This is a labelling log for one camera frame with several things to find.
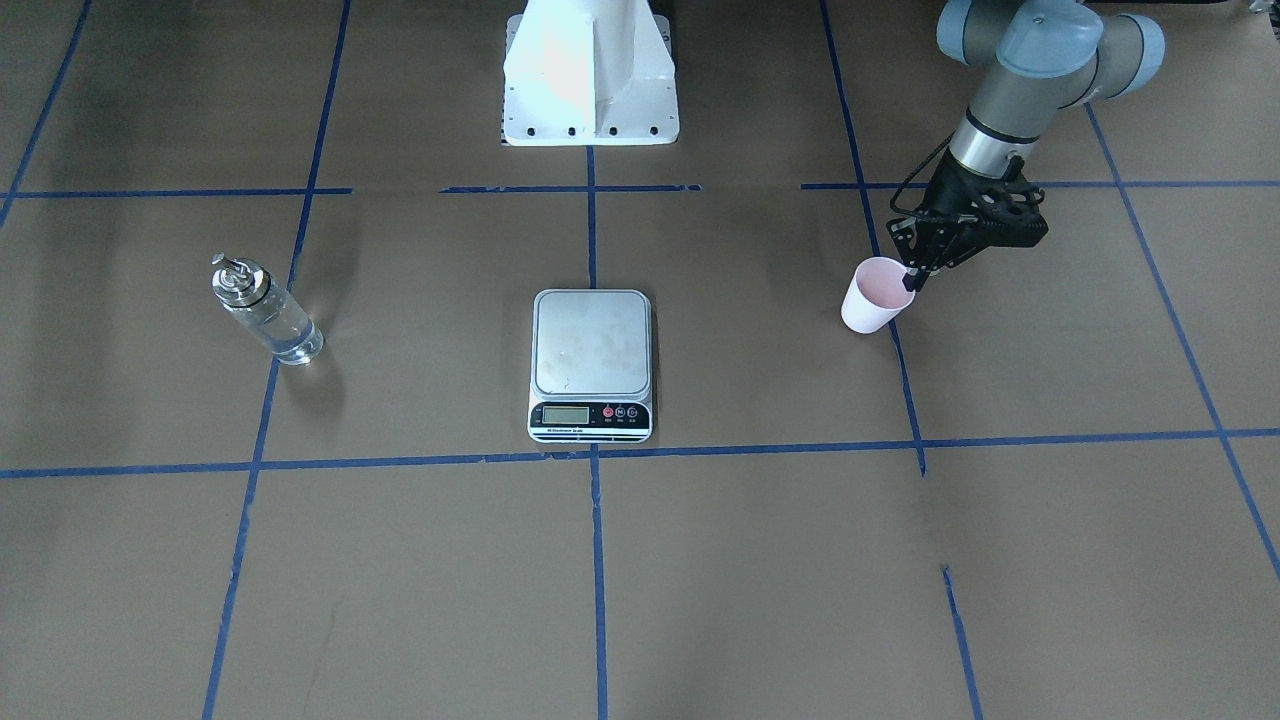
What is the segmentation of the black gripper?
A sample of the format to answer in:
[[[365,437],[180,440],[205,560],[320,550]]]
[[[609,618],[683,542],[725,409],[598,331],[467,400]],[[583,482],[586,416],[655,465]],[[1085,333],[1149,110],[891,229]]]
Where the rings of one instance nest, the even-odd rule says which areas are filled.
[[[1024,158],[1011,156],[996,177],[986,177],[942,158],[922,202],[908,218],[887,222],[899,260],[906,263],[908,292],[919,292],[931,272],[987,249],[1030,249],[1047,236],[1039,210],[1044,192],[1024,177]]]

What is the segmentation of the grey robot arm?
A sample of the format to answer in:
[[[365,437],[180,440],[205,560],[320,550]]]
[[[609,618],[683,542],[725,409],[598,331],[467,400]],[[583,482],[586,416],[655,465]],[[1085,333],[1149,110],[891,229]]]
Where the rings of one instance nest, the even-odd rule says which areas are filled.
[[[1166,53],[1156,20],[1100,15],[1083,1],[948,1],[936,42],[986,77],[922,163],[932,174],[920,202],[891,202],[886,228],[909,292],[987,249],[1037,246],[1050,231],[1044,193],[1024,168],[1053,118],[1146,86]]]

